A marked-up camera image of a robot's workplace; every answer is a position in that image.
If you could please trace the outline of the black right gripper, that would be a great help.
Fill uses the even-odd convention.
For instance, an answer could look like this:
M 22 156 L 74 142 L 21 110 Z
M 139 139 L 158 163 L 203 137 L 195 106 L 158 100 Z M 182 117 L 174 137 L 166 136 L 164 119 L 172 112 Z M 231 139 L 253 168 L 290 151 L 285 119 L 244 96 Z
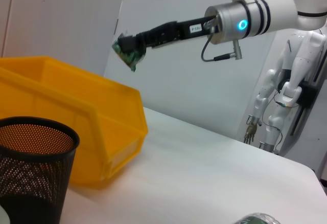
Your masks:
M 207 16 L 187 21 L 172 21 L 136 35 L 119 37 L 119 47 L 123 53 L 145 54 L 149 47 L 159 47 L 180 40 L 210 35 L 210 23 L 215 16 Z

